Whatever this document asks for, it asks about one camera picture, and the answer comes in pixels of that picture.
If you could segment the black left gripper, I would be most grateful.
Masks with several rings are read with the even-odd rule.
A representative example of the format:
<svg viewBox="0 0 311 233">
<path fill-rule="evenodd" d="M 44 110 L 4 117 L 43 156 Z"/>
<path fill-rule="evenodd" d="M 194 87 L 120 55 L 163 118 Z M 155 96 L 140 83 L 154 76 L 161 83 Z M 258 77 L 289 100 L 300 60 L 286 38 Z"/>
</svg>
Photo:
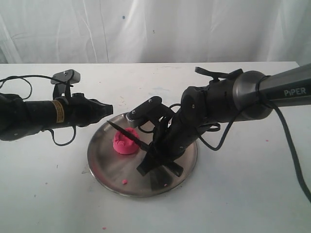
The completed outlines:
<svg viewBox="0 0 311 233">
<path fill-rule="evenodd" d="M 82 93 L 76 93 L 69 99 L 57 98 L 52 104 L 56 112 L 54 128 L 86 127 L 114 113 L 113 105 L 87 99 Z"/>
</svg>

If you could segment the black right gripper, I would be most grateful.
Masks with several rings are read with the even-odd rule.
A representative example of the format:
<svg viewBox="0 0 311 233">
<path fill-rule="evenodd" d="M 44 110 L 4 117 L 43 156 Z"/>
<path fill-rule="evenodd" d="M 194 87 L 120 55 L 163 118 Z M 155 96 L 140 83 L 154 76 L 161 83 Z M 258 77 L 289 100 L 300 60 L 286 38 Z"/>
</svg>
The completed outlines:
<svg viewBox="0 0 311 233">
<path fill-rule="evenodd" d="M 206 131 L 207 126 L 197 118 L 195 110 L 181 106 L 175 114 L 161 119 L 154 132 L 153 146 L 146 152 L 137 171 L 145 176 L 153 169 L 166 164 L 162 157 L 176 160 Z"/>
</svg>

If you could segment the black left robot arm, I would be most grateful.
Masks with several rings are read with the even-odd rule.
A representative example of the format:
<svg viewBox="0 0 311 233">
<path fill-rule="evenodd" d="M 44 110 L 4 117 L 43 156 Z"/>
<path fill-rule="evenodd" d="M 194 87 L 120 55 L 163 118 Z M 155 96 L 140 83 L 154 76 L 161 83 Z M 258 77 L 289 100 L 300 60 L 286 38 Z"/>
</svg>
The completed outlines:
<svg viewBox="0 0 311 233">
<path fill-rule="evenodd" d="M 1 94 L 0 139 L 15 141 L 46 130 L 86 127 L 111 114 L 111 104 L 87 99 L 82 93 L 68 99 L 40 101 L 24 101 L 15 94 Z"/>
</svg>

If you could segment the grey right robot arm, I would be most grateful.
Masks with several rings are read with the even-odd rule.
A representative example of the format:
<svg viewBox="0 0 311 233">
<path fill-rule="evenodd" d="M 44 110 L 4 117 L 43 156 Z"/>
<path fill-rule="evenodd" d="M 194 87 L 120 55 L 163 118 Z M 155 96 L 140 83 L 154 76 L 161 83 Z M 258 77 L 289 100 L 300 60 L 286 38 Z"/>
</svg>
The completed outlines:
<svg viewBox="0 0 311 233">
<path fill-rule="evenodd" d="M 211 72 L 207 86 L 188 87 L 182 94 L 179 110 L 173 112 L 158 96 L 151 97 L 132 113 L 139 125 L 152 122 L 153 139 L 138 166 L 140 174 L 166 166 L 177 176 L 183 169 L 175 164 L 186 148 L 207 131 L 216 131 L 220 123 L 266 118 L 280 107 L 309 105 L 311 102 L 311 66 L 304 65 L 276 75 L 259 71 Z"/>
</svg>

